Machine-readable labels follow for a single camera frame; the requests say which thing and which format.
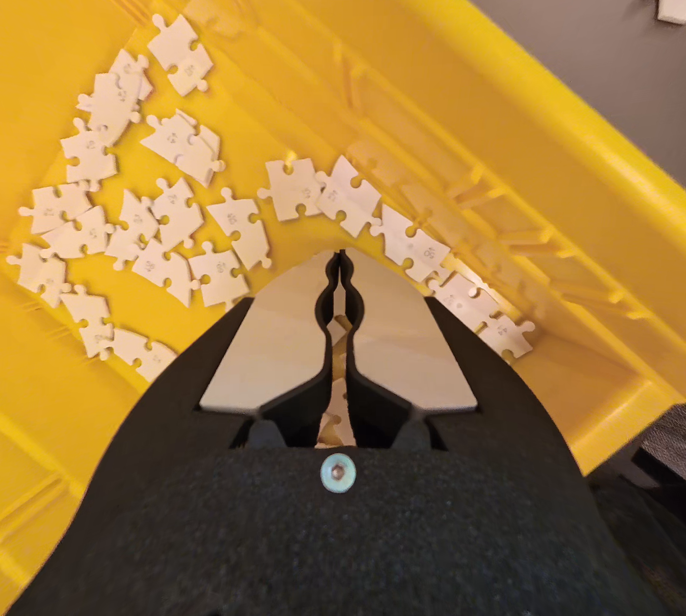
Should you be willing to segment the spread of numbered puzzle pieces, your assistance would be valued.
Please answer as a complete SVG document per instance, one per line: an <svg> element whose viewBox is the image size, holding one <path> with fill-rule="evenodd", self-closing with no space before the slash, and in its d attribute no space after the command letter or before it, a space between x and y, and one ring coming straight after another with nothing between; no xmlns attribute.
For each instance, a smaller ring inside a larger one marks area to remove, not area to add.
<svg viewBox="0 0 686 616"><path fill-rule="evenodd" d="M107 73L95 76L94 92L79 97L90 114L73 120L76 131L60 141L63 164L51 175L62 184L34 189L33 204L19 215L5 268L15 282L79 333L90 361L111 357L139 378L140 392L176 358L152 333L122 324L122 313L142 300L168 311L174 298L185 309L193 293L205 308L230 310L251 292L250 276L274 262L257 199L270 201L278 222L326 217L348 237L366 226L381 235L388 260L413 265L405 274L428 285L439 301L499 355L529 353L532 322L513 322L485 283L476 283L444 262L449 249L424 230L407 234L411 221L383 202L380 192L346 156L330 173L310 158L265 164L269 185L236 194L223 174L221 138L177 109L166 118L147 116L141 103L153 94L149 60L121 49Z"/></svg>

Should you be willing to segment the yellow plastic bin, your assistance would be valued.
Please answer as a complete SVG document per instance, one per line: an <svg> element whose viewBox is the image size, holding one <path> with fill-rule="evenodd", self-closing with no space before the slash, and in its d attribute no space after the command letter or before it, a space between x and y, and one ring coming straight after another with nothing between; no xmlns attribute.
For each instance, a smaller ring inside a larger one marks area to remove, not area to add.
<svg viewBox="0 0 686 616"><path fill-rule="evenodd" d="M685 190L467 0L1 0L1 254L30 191L64 182L75 131L121 46L145 54L142 111L181 97L147 42L183 14L214 67L183 104L222 139L243 197L264 164L345 155L449 246L534 346L514 359L582 473L685 400Z"/></svg>

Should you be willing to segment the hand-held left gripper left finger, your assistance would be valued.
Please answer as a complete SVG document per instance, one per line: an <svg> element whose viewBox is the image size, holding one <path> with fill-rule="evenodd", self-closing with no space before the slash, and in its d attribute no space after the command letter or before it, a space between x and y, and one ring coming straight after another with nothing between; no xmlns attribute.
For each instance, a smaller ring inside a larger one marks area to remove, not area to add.
<svg viewBox="0 0 686 616"><path fill-rule="evenodd" d="M203 412L271 421L290 447L314 447L333 383L339 253L323 251L255 295L200 399Z"/></svg>

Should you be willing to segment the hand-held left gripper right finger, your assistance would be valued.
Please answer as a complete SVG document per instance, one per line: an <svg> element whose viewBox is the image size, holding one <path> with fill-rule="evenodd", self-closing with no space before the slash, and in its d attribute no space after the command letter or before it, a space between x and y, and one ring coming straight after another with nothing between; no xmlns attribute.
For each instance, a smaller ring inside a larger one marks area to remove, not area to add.
<svg viewBox="0 0 686 616"><path fill-rule="evenodd" d="M477 410L424 295L355 249L340 251L340 284L351 323L345 380L358 447L391 447L411 421Z"/></svg>

